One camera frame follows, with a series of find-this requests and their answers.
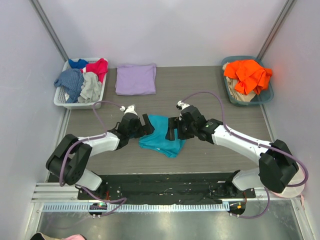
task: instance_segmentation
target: teal cloth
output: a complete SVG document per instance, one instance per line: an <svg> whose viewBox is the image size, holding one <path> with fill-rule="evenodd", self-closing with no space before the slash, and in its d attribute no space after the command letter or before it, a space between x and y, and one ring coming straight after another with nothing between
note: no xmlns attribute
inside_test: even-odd
<svg viewBox="0 0 320 240"><path fill-rule="evenodd" d="M141 137L139 146L143 149L151 149L165 154L168 158L176 158L186 140L178 139L177 129L174 130L174 141L166 139L169 120L166 116L149 115L148 117L154 127L154 132L151 135Z"/></svg>

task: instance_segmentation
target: metal pole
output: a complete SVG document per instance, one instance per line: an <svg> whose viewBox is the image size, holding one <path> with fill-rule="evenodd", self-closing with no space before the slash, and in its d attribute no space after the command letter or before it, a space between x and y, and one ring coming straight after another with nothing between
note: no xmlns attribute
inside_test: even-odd
<svg viewBox="0 0 320 240"><path fill-rule="evenodd" d="M274 25L271 28L271 31L266 38L264 44L262 45L260 52L257 56L259 60L261 60L264 55L266 54L268 48L270 47L272 41L275 39L278 31L280 30L282 24L285 22L287 16L289 15L291 9L293 8L294 4L296 3L297 0L287 0L286 3L284 4L279 16L277 17Z"/></svg>
<svg viewBox="0 0 320 240"><path fill-rule="evenodd" d="M54 45L56 46L57 50L61 54L61 57L63 58L64 61L67 61L69 59L64 47L62 46L54 28L52 27L45 11L41 7L41 4L39 3L38 0L29 0L31 5L33 6L34 10L38 14L41 22L43 23L45 29L47 30L49 36L51 37Z"/></svg>

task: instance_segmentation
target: laundry basket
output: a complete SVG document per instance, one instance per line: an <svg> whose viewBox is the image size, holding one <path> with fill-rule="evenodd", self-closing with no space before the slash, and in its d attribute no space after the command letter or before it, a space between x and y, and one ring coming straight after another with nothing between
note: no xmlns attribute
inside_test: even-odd
<svg viewBox="0 0 320 240"><path fill-rule="evenodd" d="M101 57L89 57L89 58L82 58L84 60L86 60L88 63L92 64L92 63L95 63L97 62ZM77 62L79 60L79 58L73 58L71 59L72 61L75 61ZM64 66L63 66L63 69L62 69L62 72L67 70L67 69L70 69L70 65L68 63L68 61L65 62ZM104 91L105 91L105 85L106 85L106 77L107 77L107 74L104 75L104 78L103 78L103 83L102 83L102 88L101 88L101 94L100 94L100 98L99 98L99 101L102 100L102 98L104 97ZM66 90L65 90L65 87L63 86L59 86L56 88L56 91L55 91L55 95L54 95L54 104L57 105L57 106L63 106L65 107L66 109L91 109L94 102L88 102L88 103L66 103L66 97L65 97L65 94L66 94ZM97 103L94 108L95 109L99 109L101 107L101 103Z"/></svg>
<svg viewBox="0 0 320 240"><path fill-rule="evenodd" d="M262 67L264 66L262 64L262 62L259 59L257 59L256 57L254 57L254 56L229 56L229 57L226 57L225 59L222 60L221 65L223 66L228 62L232 63L232 62L235 62L237 60L249 60L249 59L255 60ZM227 82L226 77L223 76L223 79L224 79L224 83L225 83L226 91L228 93L229 100L230 100L230 102L232 104L234 104L236 106L240 106L240 107L243 107L243 106L256 106L256 105L268 103L274 98L274 91L272 89L271 83L269 82L268 89L261 91L261 93L259 95L255 95L255 97L251 101L239 101L239 100L236 100L230 94L229 87L228 87L228 82Z"/></svg>

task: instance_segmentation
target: teal laundry basket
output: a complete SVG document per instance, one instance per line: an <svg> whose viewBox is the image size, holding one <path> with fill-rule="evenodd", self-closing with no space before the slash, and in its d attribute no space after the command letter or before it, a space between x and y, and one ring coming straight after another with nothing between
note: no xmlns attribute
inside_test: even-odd
<svg viewBox="0 0 320 240"><path fill-rule="evenodd" d="M228 56L222 60L221 65L223 66L226 63L232 63L237 60L249 60L249 59L255 60L262 67L264 66L263 63L254 56ZM239 100L236 100L233 96L231 96L230 91L229 91L229 87L228 87L228 82L227 82L227 79L225 76L223 76L223 80L224 80L224 84L226 87L226 91L227 91L229 100L232 104L234 104L236 106L243 107L243 106L256 106L256 105L260 105L260 104L265 104L265 103L270 102L274 98L274 95L275 95L274 91L272 89L272 86L271 86L271 79L270 79L269 86L268 86L267 90L262 91L259 95L255 95L255 97L251 101L239 101Z"/></svg>

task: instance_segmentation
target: white laundry basket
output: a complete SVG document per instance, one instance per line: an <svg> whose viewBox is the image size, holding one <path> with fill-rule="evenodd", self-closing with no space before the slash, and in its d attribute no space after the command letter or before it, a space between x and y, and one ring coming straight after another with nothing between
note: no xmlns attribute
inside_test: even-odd
<svg viewBox="0 0 320 240"><path fill-rule="evenodd" d="M86 60L88 63L92 64L92 63L95 63L97 62L101 57L89 57L89 58L82 58L84 60ZM71 59L72 61L75 61L77 62L79 60L79 58L73 58ZM70 65L68 63L68 61L65 62L64 66L63 66L63 69L62 69L62 72L69 69L70 68ZM101 94L100 94L100 98L99 98L99 101L102 100L102 98L104 97L104 91L105 91L105 85L106 85L106 77L107 77L107 74L104 75L104 78L103 78L103 83L102 83L102 88L101 88ZM94 102L88 102L88 103L66 103L66 97L65 97L65 94L66 94L66 90L65 90L65 87L63 86L59 86L56 88L56 91L55 91L55 95L54 95L54 104L57 105L57 106L63 106L65 107L66 109L91 109L92 108L92 105L94 104ZM95 109L99 109L101 107L101 103L98 103L94 106Z"/></svg>

